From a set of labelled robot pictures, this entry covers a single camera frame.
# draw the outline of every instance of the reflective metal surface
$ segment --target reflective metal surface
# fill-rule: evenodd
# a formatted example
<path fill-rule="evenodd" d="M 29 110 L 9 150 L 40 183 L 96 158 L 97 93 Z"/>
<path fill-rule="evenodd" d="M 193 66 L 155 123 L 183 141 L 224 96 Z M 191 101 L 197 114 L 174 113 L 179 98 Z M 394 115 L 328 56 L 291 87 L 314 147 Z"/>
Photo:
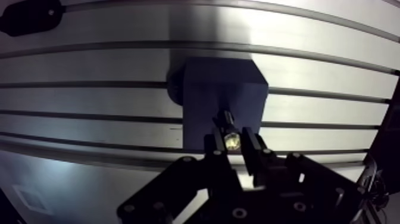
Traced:
<path fill-rule="evenodd" d="M 58 119 L 0 115 L 1 132 L 106 144 L 182 147 L 182 125 Z M 262 127 L 260 135 L 273 150 L 365 149 L 377 130 L 291 129 Z"/>
<path fill-rule="evenodd" d="M 116 41 L 244 43 L 400 68 L 395 59 L 400 46 L 393 41 L 308 18 L 229 7 L 134 5 L 78 11 L 66 14 L 54 32 L 23 36 L 18 42 L 1 36 L 1 41 L 0 52 Z"/>
<path fill-rule="evenodd" d="M 252 59 L 272 88 L 391 98 L 398 80 L 394 75 L 351 66 L 267 54 L 206 49 L 108 49 L 3 59 L 0 83 L 165 82 L 168 70 L 179 66 L 186 57 Z"/>

